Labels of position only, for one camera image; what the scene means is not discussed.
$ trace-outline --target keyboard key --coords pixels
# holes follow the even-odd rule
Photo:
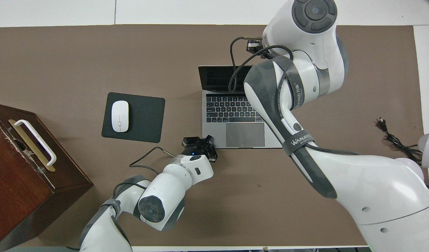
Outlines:
[[[229,120],[231,123],[236,123],[238,121],[255,121],[255,118],[253,118],[253,117],[230,117]]]

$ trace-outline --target brown table mat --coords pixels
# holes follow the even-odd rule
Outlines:
[[[113,25],[0,28],[0,104],[37,113],[95,186],[25,245],[73,246],[113,187],[148,170],[129,168],[155,145],[172,153],[201,134],[199,65],[230,64],[238,36],[265,26]],[[294,111],[321,147],[403,156],[374,126],[414,144],[423,134],[412,27],[338,27],[350,58],[339,91]],[[245,42],[236,62],[249,57]],[[107,93],[166,99],[159,144],[101,136]],[[365,245],[348,212],[322,198],[281,149],[219,150],[214,177],[192,187],[175,229],[158,232],[124,214],[133,246]],[[143,164],[162,170],[152,153]]]

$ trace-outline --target wooden drawer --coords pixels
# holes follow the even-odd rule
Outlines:
[[[50,154],[18,120],[38,132],[54,164],[46,166]],[[92,185],[34,113],[0,105],[0,251],[40,234]]]

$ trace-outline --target black mouse pad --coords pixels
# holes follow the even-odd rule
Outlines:
[[[118,100],[129,103],[129,129],[116,132],[112,128],[112,105]],[[102,136],[143,142],[160,142],[165,99],[110,92],[105,105]]]

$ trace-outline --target laptop keyboard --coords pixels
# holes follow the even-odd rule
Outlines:
[[[245,94],[207,94],[207,123],[237,123],[263,121]]]

